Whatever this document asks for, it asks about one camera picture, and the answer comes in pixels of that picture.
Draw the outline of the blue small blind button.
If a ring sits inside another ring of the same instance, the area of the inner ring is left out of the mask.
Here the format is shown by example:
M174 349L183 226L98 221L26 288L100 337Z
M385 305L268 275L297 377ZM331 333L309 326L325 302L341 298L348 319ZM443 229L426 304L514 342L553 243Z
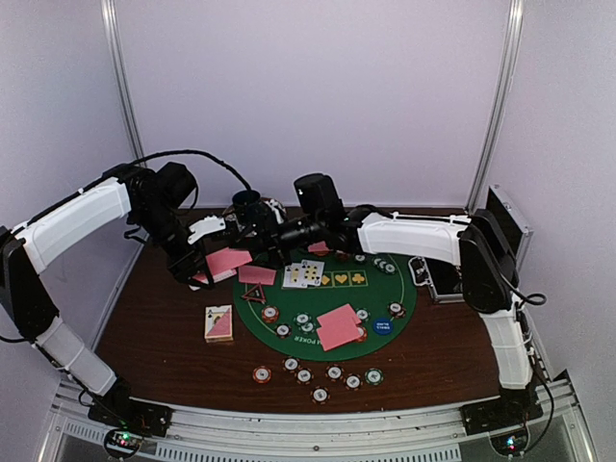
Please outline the blue small blind button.
M388 336L394 332L394 323L387 318L378 318L372 322L372 330L376 335Z

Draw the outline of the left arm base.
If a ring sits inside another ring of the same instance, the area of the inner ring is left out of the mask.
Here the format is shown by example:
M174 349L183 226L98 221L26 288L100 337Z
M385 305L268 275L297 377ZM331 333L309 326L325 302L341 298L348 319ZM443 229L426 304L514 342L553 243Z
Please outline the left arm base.
M168 406L132 401L127 416L107 409L102 404L90 406L90 420L110 427L103 437L103 449L113 458L125 460L135 456L148 438L167 436L173 411Z

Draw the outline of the red chips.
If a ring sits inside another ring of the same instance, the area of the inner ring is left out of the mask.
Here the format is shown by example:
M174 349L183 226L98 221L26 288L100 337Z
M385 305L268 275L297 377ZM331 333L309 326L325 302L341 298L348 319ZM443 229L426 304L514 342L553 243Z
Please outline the red chips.
M356 342L358 343L365 342L368 337L367 329L364 326L361 326L358 328L358 331L359 331L359 337L356 339Z
M278 321L280 312L275 306L266 306L261 311L261 319L264 323L276 323Z

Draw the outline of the triangular black red dealer button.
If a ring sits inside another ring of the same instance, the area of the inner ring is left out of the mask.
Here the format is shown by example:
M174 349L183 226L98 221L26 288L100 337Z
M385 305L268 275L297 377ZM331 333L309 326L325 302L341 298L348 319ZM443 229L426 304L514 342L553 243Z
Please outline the triangular black red dealer button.
M241 296L241 299L246 302L256 302L266 304L267 296L262 284L257 283L249 287L246 292Z

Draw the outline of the pink playing card deck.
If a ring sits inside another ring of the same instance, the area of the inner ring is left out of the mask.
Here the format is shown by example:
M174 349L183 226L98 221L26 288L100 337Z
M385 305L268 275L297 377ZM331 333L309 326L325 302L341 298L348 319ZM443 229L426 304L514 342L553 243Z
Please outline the pink playing card deck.
M235 275L237 268L251 263L252 256L249 251L226 247L208 254L206 261L214 281L218 283Z

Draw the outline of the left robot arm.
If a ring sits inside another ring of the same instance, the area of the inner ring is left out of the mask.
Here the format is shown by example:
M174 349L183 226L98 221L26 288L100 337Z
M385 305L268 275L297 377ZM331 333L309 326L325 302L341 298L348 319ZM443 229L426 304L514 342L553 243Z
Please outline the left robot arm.
M118 427L138 419L138 405L126 382L63 319L44 275L91 235L126 219L166 254L177 282L198 287L199 275L212 282L199 236L177 213L196 189L193 175L177 163L158 171L121 165L37 217L1 230L1 305L20 341L85 389Z

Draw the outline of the green poker chip stack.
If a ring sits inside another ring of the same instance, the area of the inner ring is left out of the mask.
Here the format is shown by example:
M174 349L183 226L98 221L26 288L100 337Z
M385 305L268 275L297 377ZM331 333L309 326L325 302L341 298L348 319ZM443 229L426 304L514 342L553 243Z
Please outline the green poker chip stack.
M364 374L365 381L373 386L380 385L384 380L384 373L378 368L369 368Z

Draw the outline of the red poker chip stack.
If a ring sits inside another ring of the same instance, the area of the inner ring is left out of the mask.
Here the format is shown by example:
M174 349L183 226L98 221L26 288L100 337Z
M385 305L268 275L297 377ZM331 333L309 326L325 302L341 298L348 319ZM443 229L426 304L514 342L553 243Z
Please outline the red poker chip stack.
M270 368L266 366L259 366L252 372L253 380L258 384L265 384L271 380L272 372Z

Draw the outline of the green chips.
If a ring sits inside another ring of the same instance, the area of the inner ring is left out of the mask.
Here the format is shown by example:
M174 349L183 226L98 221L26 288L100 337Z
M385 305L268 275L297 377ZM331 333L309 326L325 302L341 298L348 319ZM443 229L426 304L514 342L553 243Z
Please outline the green chips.
M358 310L356 311L356 315L357 315L357 318L358 318L361 322L368 321L368 320L370 319L370 317L371 317L370 312L369 312L368 310L366 310L366 309L358 309Z
M298 313L294 317L295 325L303 334L310 334L315 331L315 324L310 314Z
M388 275L396 274L398 271L397 266L393 262L380 257L374 258L372 264L376 269Z

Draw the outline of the two of clubs card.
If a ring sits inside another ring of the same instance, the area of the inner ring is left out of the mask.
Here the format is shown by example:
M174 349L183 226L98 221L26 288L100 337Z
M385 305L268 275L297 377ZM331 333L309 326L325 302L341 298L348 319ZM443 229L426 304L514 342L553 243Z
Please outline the two of clubs card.
M299 263L292 263L286 266L283 270L282 287L284 289L299 289L305 288L305 281L301 275L302 266Z

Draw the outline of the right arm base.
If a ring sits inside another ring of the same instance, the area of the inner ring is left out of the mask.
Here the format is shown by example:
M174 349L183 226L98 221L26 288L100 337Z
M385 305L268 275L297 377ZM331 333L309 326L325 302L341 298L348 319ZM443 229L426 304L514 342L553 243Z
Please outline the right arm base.
M529 448L528 424L544 415L540 404L523 406L504 398L466 404L460 412L468 436L488 434L492 449L507 457L521 456Z

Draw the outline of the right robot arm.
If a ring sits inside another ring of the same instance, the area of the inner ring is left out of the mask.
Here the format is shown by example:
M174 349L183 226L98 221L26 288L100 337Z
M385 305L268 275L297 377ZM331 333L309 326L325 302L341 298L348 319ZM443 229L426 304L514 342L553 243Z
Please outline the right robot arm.
M523 295L513 250L494 215L483 209L467 218L404 216L370 204L346 210L333 180L323 173L294 182L302 217L279 218L261 195L247 188L232 198L240 234L233 241L277 266L291 251L325 242L347 254L391 253L426 257L460 269L464 301L483 320L499 368L500 397L493 414L500 424L518 421L536 401L538 382L523 310L541 306L543 294Z

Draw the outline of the nine of spades card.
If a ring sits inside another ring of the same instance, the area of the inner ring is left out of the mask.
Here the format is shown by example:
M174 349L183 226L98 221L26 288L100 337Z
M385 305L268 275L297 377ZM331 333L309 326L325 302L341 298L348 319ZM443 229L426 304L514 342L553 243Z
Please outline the nine of spades card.
M302 288L318 287L324 270L324 262L302 260L300 263L300 286Z

